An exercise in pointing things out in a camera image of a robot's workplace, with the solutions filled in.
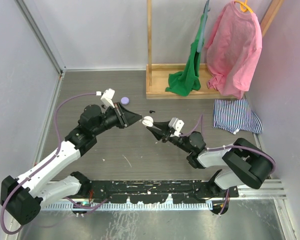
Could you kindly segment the white earbud charging case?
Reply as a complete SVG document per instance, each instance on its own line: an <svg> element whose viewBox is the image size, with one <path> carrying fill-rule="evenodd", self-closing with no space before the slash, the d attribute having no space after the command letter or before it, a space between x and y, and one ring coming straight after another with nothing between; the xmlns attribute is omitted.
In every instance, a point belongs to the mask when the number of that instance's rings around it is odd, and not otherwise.
<svg viewBox="0 0 300 240"><path fill-rule="evenodd" d="M153 127L154 126L154 119L151 116L145 116L143 118L144 122L142 124L146 127Z"/></svg>

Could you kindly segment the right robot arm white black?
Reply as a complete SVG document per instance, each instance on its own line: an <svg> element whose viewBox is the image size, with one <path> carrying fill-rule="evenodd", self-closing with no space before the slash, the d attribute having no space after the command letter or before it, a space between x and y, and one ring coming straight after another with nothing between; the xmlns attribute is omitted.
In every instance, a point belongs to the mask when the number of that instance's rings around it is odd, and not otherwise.
<svg viewBox="0 0 300 240"><path fill-rule="evenodd" d="M142 124L163 143L169 142L188 153L187 161L195 169L219 167L207 183L207 192L221 197L232 187L246 185L259 189L276 168L272 157L244 138L221 147L207 147L198 131L181 132L184 122L173 117L166 122L155 122L147 116Z"/></svg>

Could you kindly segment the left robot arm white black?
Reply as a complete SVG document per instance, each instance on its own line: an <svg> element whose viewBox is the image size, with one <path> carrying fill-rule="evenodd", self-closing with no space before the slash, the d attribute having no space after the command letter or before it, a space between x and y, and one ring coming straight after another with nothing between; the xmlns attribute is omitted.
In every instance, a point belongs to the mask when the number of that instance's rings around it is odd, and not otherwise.
<svg viewBox="0 0 300 240"><path fill-rule="evenodd" d="M48 185L61 170L81 158L96 143L97 136L117 127L127 128L142 116L116 102L105 112L99 105L84 108L78 125L60 142L57 149L44 160L17 178L7 176L1 182L0 204L20 225L30 223L40 210L64 197L85 198L90 193L90 180L80 172L73 172L64 180Z"/></svg>

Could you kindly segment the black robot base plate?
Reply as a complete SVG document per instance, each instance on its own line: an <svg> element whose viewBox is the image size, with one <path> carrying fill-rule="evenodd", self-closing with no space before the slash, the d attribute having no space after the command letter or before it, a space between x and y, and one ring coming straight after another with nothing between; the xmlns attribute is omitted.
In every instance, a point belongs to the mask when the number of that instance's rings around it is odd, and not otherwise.
<svg viewBox="0 0 300 240"><path fill-rule="evenodd" d="M110 203L163 204L172 197L174 204L205 203L207 199L224 198L225 190L213 190L203 180L93 180L85 194L70 195L71 199L92 197L95 203L108 199Z"/></svg>

